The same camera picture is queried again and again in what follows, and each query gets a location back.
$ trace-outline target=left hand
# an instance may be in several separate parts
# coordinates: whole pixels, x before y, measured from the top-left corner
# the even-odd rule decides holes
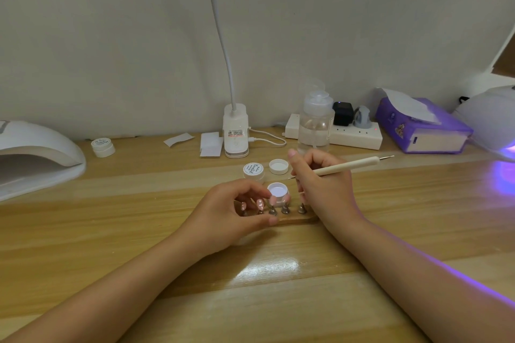
[[[249,217],[236,212],[234,201],[247,203],[247,209],[256,209],[261,198],[270,198],[270,191],[263,185],[249,179],[237,179],[222,183],[210,189],[195,210],[177,230],[185,238],[209,255],[229,247],[241,237],[277,223],[277,217],[259,214]]]

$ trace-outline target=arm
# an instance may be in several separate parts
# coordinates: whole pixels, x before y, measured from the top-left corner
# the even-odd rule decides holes
[[[322,178],[311,171],[342,160],[314,150],[304,158],[288,155],[301,198],[429,338],[513,341],[513,301],[367,221],[354,200],[350,172]]]
[[[215,186],[172,235],[21,328],[6,343],[111,343],[136,321],[156,296],[186,268],[227,248],[240,237],[277,223],[270,215],[241,217],[234,200],[270,192],[250,180]]]

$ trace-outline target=purple tissue box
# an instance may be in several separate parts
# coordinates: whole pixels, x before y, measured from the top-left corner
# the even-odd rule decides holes
[[[398,112],[388,97],[381,99],[377,108],[378,124],[405,153],[461,153],[473,130],[429,99],[415,99],[427,105],[441,124],[429,124]]]

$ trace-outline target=wooden desk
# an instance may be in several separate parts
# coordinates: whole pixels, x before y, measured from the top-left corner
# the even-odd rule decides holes
[[[209,187],[289,147],[199,158],[200,139],[115,140],[67,184],[0,203],[0,338],[175,230]],[[515,299],[515,164],[478,148],[403,155],[354,173],[371,221]],[[357,159],[376,151],[331,145]],[[267,171],[267,180],[285,179]],[[321,223],[282,226],[205,258],[173,282],[123,342],[426,341]]]

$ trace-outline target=hand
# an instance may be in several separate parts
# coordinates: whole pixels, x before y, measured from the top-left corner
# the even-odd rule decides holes
[[[320,177],[313,170],[345,163],[344,160],[319,150],[309,150],[304,157],[297,151],[288,151],[292,175],[297,179],[301,201],[309,204],[326,228],[336,236],[342,225],[347,226],[363,216],[352,191],[350,171]]]
[[[241,217],[241,211],[236,213],[234,200],[246,203],[247,209],[256,210],[252,200],[270,197],[266,187],[252,180],[238,179],[219,184],[206,193],[177,232],[200,247],[202,256],[221,251],[241,237],[278,221],[270,214]]]

